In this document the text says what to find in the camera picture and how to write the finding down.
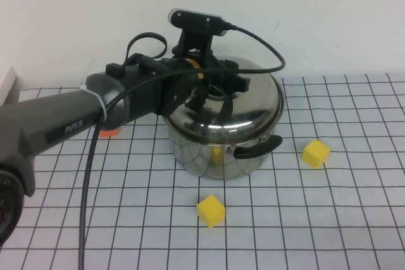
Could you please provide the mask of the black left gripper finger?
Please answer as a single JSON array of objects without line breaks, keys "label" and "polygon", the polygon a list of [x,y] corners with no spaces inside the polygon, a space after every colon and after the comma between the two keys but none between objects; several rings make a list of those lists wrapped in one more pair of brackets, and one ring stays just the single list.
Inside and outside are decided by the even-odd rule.
[{"label": "black left gripper finger", "polygon": [[229,59],[219,59],[218,67],[220,70],[238,70],[239,64],[238,62]]},{"label": "black left gripper finger", "polygon": [[229,94],[236,92],[247,92],[251,79],[244,78],[239,74],[226,74],[221,77],[221,86]]}]

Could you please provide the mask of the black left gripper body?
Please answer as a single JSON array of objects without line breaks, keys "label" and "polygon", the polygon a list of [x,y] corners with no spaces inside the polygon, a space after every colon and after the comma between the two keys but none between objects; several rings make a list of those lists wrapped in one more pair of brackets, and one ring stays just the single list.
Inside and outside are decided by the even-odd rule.
[{"label": "black left gripper body", "polygon": [[227,66],[216,56],[196,56],[198,67],[203,71],[197,74],[197,90],[226,90]]}]

